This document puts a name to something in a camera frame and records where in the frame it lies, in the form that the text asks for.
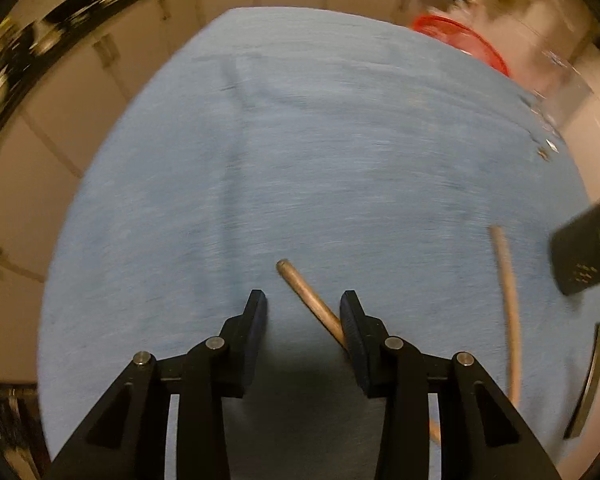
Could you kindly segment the blue towel table cover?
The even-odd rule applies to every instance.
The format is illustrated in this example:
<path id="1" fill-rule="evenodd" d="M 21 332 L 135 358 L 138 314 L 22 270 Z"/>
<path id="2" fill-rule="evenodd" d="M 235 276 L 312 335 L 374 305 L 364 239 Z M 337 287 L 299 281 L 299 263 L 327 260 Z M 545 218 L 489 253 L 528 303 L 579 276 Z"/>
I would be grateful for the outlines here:
<path id="1" fill-rule="evenodd" d="M 382 404 L 277 261 L 331 306 L 352 289 L 390 333 L 435 356 L 466 350 L 505 385 L 488 232 L 500 226 L 519 298 L 519 408 L 560 460 L 600 288 L 562 296 L 548 240 L 589 203 L 566 144 L 489 66 L 359 16 L 231 10 L 143 88 L 70 207 L 38 343 L 50 452 L 135 352 L 177 356 L 261 289 L 253 383 L 224 404 L 233 477 L 372 478 Z"/>

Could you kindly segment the wooden chopstick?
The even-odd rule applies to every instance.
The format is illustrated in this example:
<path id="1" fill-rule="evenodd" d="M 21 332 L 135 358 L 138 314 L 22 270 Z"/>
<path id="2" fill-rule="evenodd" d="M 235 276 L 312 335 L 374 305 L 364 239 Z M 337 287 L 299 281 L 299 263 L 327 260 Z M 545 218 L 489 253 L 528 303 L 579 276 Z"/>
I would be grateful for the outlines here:
<path id="1" fill-rule="evenodd" d="M 353 290 L 343 293 L 342 318 L 311 287 L 288 259 L 276 262 L 276 271 L 301 299 L 306 307 L 336 339 L 349 357 L 355 380 L 370 399 L 377 398 L 374 380 L 382 369 L 378 365 L 380 352 L 401 350 L 406 342 L 399 336 L 390 336 L 379 318 L 365 315 Z"/>

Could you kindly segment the red plastic basket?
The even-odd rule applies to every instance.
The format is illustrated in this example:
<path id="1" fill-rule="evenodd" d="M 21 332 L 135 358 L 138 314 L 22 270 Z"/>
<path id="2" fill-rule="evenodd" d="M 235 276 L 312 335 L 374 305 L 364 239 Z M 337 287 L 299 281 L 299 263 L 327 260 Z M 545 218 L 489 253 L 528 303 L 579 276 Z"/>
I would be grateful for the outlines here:
<path id="1" fill-rule="evenodd" d="M 426 14 L 415 18 L 411 29 L 478 58 L 506 77 L 510 76 L 508 65 L 498 50 L 478 32 L 460 22 L 445 16 Z"/>

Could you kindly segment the black smartphone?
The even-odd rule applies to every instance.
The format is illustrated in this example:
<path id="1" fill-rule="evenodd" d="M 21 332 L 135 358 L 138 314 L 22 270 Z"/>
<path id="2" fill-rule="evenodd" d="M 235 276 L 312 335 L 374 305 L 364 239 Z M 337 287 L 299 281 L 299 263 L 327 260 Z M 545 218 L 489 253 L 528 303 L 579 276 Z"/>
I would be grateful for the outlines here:
<path id="1" fill-rule="evenodd" d="M 600 385 L 600 322 L 595 324 L 593 351 L 585 381 L 578 397 L 570 421 L 564 432 L 564 439 L 571 440 L 579 437 L 588 421 L 593 403 Z"/>

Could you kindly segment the kitchen base cabinets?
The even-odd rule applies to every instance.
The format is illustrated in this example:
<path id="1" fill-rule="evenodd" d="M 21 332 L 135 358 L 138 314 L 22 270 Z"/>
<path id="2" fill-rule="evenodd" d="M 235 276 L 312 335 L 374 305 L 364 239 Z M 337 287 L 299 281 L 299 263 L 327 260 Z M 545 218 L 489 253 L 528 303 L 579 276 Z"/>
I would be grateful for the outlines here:
<path id="1" fill-rule="evenodd" d="M 0 383 L 36 379 L 38 319 L 67 209 L 108 131 L 172 56 L 241 6 L 407 26 L 456 0 L 109 0 L 28 68 L 0 108 Z"/>

